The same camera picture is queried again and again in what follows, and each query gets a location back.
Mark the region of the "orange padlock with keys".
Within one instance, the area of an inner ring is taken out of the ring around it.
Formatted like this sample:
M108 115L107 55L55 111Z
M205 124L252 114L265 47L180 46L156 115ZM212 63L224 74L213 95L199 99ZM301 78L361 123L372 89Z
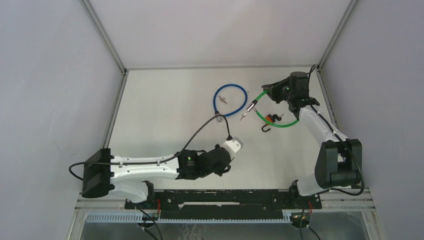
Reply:
M266 117L265 117L265 119L268 121L268 122L270 122L270 123L275 123L275 122L277 122L277 121L281 121L282 120L282 116L283 116L284 114L282 113L281 115L278 115L278 114L268 114ZM269 124L265 124L265 125L263 125L262 127L261 127L261 130L262 130L262 132L264 132L264 133L266 133L266 132L268 132L268 131L270 131L271 129L268 127L269 126Z

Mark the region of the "green cable lock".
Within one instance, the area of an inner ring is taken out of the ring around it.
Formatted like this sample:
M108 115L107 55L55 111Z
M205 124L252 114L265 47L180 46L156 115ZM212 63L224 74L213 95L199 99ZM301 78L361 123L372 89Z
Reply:
M258 103L258 101L267 93L269 93L269 91L267 90L263 90L250 104L249 106L245 109L246 113L249 113L251 111L254 111L256 116L258 118L260 118L265 124L269 124L269 126L275 127L275 128L289 128L292 127L294 125L296 125L297 123L299 123L299 120L294 120L291 123L285 123L285 124L277 124L277 123L271 123L268 122L264 116L262 116L262 114L255 108L256 104Z

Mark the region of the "blue cable lock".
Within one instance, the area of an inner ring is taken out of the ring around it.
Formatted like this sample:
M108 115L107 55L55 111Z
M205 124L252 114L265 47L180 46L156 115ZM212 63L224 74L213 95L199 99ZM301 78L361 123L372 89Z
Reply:
M227 104L220 102L218 95L225 98ZM246 107L248 99L248 92L241 85L228 83L219 87L212 96L213 113L222 115L218 122L239 114Z

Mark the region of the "silver green-lock keys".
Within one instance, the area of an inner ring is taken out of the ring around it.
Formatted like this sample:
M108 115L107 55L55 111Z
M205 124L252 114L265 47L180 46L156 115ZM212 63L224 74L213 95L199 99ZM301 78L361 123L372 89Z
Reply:
M247 115L247 113L245 112L245 113L243 113L242 115L241 115L241 117L240 117L240 121L242 121L245 117L246 117L246 115Z

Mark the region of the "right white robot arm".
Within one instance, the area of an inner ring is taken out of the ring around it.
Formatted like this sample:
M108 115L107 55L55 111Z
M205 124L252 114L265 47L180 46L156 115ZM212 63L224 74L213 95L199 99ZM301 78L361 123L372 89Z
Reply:
M309 196L333 190L359 196L365 190L362 173L362 143L350 139L320 112L320 103L310 96L311 72L295 71L278 82L262 85L263 92L275 103L287 102L295 118L306 126L320 149L311 175L294 182L297 188L289 194L289 203L302 208ZM358 192L346 187L359 186Z

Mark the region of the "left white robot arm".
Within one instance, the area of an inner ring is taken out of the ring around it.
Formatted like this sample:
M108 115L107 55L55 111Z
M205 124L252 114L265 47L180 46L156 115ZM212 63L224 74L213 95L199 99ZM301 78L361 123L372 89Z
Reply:
M113 156L102 148L84 162L82 197L123 197L149 209L156 203L154 180L196 180L227 173L242 144L235 139L217 144L210 151L182 150L162 157Z

